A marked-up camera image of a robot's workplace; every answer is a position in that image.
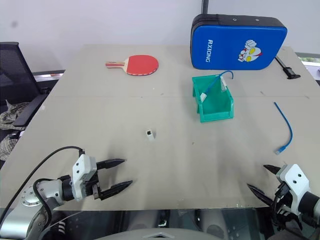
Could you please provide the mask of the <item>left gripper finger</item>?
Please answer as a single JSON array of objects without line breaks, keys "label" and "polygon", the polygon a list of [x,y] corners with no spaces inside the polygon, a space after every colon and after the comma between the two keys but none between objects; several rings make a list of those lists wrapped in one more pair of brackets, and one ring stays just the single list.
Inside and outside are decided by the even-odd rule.
[{"label": "left gripper finger", "polygon": [[121,158],[107,159],[107,160],[97,162],[96,166],[97,166],[97,170],[110,169],[124,163],[125,161],[126,161],[125,159],[121,159]]},{"label": "left gripper finger", "polygon": [[132,180],[129,181],[124,181],[121,183],[117,183],[113,186],[111,186],[109,189],[104,190],[104,191],[100,191],[99,192],[99,199],[100,200],[105,200],[108,199],[110,197],[113,197],[117,194],[119,194],[120,192],[122,192],[123,190],[125,190],[127,187],[129,187],[131,184],[133,183]]}]

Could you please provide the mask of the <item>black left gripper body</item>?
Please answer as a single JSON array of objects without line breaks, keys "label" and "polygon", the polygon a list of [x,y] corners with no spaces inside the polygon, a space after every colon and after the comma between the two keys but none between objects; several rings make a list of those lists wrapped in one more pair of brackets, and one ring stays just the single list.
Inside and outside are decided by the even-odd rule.
[{"label": "black left gripper body", "polygon": [[88,181],[84,183],[84,190],[87,197],[93,196],[95,200],[103,200],[98,174],[94,174]]}]

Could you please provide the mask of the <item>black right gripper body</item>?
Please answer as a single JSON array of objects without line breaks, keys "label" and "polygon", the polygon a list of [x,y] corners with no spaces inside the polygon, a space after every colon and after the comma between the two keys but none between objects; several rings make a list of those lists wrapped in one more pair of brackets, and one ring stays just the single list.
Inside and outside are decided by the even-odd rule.
[{"label": "black right gripper body", "polygon": [[273,211],[277,213],[284,205],[291,207],[293,197],[290,193],[290,188],[286,183],[281,183],[276,192],[273,200]]}]

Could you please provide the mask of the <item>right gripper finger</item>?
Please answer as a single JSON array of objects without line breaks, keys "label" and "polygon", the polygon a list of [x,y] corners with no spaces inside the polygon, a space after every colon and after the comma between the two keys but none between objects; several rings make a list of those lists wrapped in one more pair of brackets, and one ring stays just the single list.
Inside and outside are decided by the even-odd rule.
[{"label": "right gripper finger", "polygon": [[280,167],[274,166],[274,165],[271,165],[271,164],[264,164],[263,167],[266,168],[269,172],[271,172],[274,175],[277,175],[278,172],[281,170]]},{"label": "right gripper finger", "polygon": [[251,190],[251,192],[264,204],[271,207],[273,204],[273,200],[265,195],[265,193],[259,189],[258,187],[255,187],[251,184],[247,184],[248,188]]}]

